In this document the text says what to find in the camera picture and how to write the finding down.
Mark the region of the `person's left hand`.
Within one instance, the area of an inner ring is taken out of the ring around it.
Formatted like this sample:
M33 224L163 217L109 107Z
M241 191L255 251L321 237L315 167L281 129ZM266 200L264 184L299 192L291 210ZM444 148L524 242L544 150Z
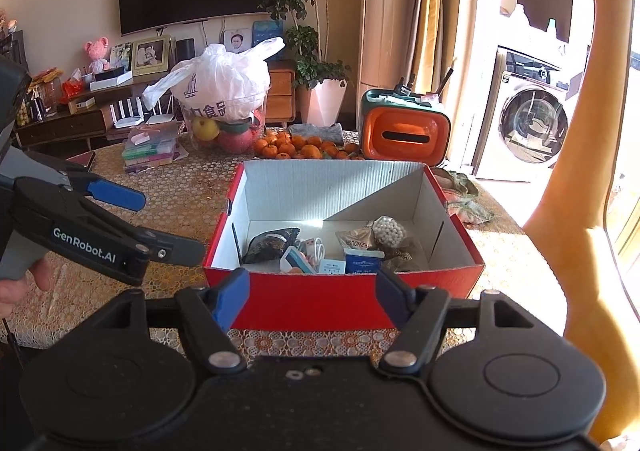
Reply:
M47 260L42 258L36 261L19 280L2 280L0 282L0 317L2 319L12 313L15 306L29 291L27 275L32 276L32 281L40 291L50 291L53 284L52 271Z

